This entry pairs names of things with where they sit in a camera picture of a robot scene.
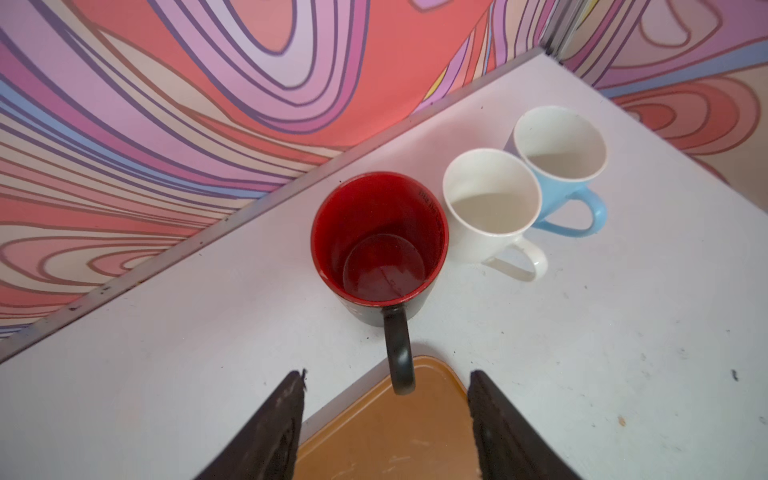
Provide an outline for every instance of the mug handle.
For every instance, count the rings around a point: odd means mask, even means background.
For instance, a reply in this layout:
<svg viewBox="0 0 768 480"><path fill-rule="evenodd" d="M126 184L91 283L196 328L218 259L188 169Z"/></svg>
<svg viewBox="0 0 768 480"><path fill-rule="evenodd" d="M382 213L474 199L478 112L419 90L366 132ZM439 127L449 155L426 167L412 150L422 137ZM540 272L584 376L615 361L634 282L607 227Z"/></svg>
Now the mug handle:
<svg viewBox="0 0 768 480"><path fill-rule="evenodd" d="M382 312L384 313L384 338L392 388L396 395L408 395L415 390L416 379L413 370L411 339L408 335L406 307L401 303L385 306Z"/></svg>
<svg viewBox="0 0 768 480"><path fill-rule="evenodd" d="M524 282L532 282L538 280L547 273L547 267L549 262L547 261L547 255L537 247L535 243L530 240L519 237L514 243L509 245L510 248L520 251L523 255L533 263L533 271L529 272L523 270L519 266L512 265L509 262L500 260L496 257L491 257L483 262L483 265L489 266L494 270L503 273L506 276L511 276L516 280L522 280Z"/></svg>
<svg viewBox="0 0 768 480"><path fill-rule="evenodd" d="M560 225L549 223L546 220L534 223L533 227L558 235L565 235L566 237L586 237L599 232L600 229L603 228L608 217L608 211L605 208L603 200L595 192L584 187L568 195L568 199L580 200L587 204L587 207L589 207L589 210L592 212L592 225L590 225L589 228L580 230L578 228L561 227Z"/></svg>

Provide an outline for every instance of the white table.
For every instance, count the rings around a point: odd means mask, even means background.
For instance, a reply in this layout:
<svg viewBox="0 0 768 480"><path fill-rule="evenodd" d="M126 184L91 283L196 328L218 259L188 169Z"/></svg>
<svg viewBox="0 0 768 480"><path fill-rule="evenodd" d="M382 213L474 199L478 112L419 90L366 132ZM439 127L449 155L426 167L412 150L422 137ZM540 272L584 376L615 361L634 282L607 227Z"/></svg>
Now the white table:
<svg viewBox="0 0 768 480"><path fill-rule="evenodd" d="M537 283L447 263L415 354L485 370L584 478L768 478L768 217L544 56L2 363L0 476L192 478L303 367L316 431L386 374L383 331L313 268L321 200L368 170L440 196L452 158L544 104L602 131L606 227L530 232Z"/></svg>

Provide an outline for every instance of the brown tray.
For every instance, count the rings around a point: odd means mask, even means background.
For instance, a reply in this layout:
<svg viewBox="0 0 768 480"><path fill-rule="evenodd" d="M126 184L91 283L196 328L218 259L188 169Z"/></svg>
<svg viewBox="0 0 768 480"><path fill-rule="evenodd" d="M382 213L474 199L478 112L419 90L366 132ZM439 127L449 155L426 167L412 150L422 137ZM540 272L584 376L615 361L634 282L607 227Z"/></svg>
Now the brown tray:
<svg viewBox="0 0 768 480"><path fill-rule="evenodd" d="M379 382L299 447L293 478L480 478L464 386L436 358L413 363L413 393Z"/></svg>

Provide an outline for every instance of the wallpaper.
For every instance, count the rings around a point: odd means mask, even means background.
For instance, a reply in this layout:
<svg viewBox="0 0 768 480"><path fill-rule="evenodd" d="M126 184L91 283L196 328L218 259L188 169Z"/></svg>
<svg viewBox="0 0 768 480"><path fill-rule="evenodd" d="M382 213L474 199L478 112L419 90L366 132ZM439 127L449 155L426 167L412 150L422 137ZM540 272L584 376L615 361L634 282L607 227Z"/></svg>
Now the wallpaper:
<svg viewBox="0 0 768 480"><path fill-rule="evenodd" d="M3 0L0 337L538 43L555 0Z"/></svg>
<svg viewBox="0 0 768 480"><path fill-rule="evenodd" d="M768 2L590 0L564 64L768 211Z"/></svg>

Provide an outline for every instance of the mug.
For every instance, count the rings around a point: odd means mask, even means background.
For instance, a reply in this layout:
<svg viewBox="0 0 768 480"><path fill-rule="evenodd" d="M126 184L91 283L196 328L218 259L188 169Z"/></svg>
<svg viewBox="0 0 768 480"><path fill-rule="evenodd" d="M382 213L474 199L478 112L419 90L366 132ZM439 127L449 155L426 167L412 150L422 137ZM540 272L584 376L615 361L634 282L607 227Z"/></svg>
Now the mug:
<svg viewBox="0 0 768 480"><path fill-rule="evenodd" d="M534 108L520 117L505 150L517 151L541 185L541 213L534 228L566 237L586 237L605 225L605 204L587 187L607 164L607 148L594 125L567 108ZM546 221L569 200L587 204L592 212L589 228Z"/></svg>
<svg viewBox="0 0 768 480"><path fill-rule="evenodd" d="M448 222L416 180L362 174L323 201L310 239L323 282L358 319L384 327L398 395L415 388L407 320L424 305L448 252Z"/></svg>
<svg viewBox="0 0 768 480"><path fill-rule="evenodd" d="M448 166L442 192L451 214L453 260L484 263L524 281L544 275L546 255L523 237L541 211L541 189L522 160L494 148L470 150ZM495 257L508 247L527 256L534 271Z"/></svg>

